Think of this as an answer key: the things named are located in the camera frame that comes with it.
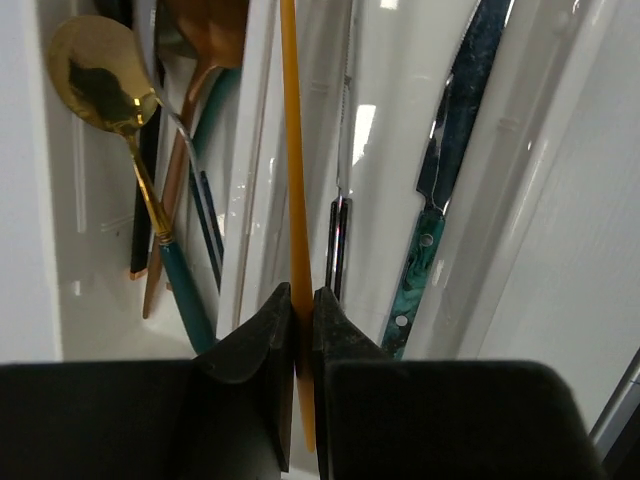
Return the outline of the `dark handled steel knife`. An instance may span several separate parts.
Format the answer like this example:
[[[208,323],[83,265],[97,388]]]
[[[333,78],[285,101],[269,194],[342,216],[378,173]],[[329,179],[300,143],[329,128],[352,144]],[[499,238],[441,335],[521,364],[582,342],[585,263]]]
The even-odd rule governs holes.
[[[353,32],[357,22],[357,1],[347,2],[346,46],[343,54],[341,110],[337,153],[337,197],[330,208],[328,250],[325,269],[325,286],[330,288],[338,301],[341,300],[342,280],[345,266],[348,236],[350,200],[350,176],[353,158],[354,137],[354,67]]]

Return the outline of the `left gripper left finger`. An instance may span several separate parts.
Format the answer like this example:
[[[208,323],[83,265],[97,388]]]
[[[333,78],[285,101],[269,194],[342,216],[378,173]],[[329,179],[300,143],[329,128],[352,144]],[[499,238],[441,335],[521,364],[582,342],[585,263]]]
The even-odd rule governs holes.
[[[198,359],[192,377],[192,471],[281,473],[293,404],[290,286]]]

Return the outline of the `gold spoon blue handle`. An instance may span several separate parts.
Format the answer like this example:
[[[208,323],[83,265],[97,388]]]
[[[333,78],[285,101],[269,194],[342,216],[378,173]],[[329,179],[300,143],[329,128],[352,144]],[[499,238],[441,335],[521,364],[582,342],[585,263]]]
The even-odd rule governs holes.
[[[134,33],[107,17],[72,17],[52,36],[47,70],[60,99],[75,115],[126,142],[186,334],[196,353],[208,351],[215,334],[136,141],[158,101],[139,58]]]

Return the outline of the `teal handled steel knife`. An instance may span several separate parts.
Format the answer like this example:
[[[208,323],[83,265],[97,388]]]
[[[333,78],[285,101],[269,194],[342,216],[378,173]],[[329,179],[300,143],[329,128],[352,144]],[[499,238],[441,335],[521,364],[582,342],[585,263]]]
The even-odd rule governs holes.
[[[446,215],[490,76],[511,1],[479,1],[441,87],[416,191],[424,197],[380,348],[401,359],[446,224]]]

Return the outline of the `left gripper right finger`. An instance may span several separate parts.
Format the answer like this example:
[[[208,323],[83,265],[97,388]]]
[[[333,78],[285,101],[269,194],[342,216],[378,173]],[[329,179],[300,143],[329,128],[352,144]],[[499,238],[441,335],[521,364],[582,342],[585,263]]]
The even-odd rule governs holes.
[[[311,365],[319,473],[373,475],[382,465],[374,443],[389,425],[374,376],[390,357],[346,317],[328,287],[314,294]]]

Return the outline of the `orange plastic knife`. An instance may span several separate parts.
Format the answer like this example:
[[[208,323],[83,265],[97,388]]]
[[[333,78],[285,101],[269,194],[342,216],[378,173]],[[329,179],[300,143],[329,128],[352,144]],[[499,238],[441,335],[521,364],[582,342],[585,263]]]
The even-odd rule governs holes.
[[[313,292],[304,190],[296,9],[293,1],[280,3],[280,18],[288,162],[291,303],[298,332],[296,375],[305,444],[313,452],[316,448],[311,368]]]

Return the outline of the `copper metal spoon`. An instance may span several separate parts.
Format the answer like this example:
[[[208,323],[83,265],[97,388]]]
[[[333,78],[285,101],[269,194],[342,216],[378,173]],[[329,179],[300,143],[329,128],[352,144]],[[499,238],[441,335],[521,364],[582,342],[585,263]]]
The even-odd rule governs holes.
[[[234,68],[242,64],[249,1],[161,2],[170,20],[195,53],[196,66],[180,114],[187,133],[191,133],[199,95],[212,72],[218,67]],[[187,172],[187,162],[187,146],[177,132],[162,191],[163,206],[172,225]],[[159,241],[156,236],[143,300],[144,319],[151,313],[161,270]]]

